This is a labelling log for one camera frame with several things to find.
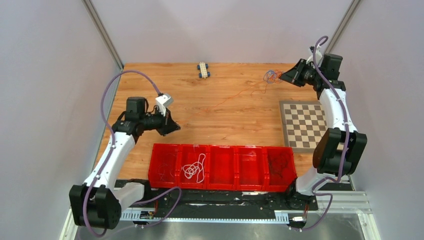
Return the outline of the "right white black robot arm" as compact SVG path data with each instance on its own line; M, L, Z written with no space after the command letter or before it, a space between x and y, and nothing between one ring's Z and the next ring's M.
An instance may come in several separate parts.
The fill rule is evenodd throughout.
M367 144L350 117L346 103L346 86L339 80L342 56L325 54L319 67L300 59L283 73L280 80L297 87L311 85L323 107L326 131L314 149L312 167L297 177L285 191L286 204L298 209L312 201L314 193L328 182L339 183L343 176L355 172Z

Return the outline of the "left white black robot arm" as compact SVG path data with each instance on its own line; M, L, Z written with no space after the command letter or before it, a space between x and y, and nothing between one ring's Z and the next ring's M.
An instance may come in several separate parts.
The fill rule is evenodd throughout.
M129 182L117 191L113 188L124 161L145 131L156 130L166 136L180 130L168 109L173 101L169 94L161 93L155 98L154 111L149 112L146 98L133 96L126 100L125 111L109 127L107 148L96 167L83 184L73 185L69 191L77 226L113 230L122 211L132 204L147 207L152 203L153 193L143 182Z

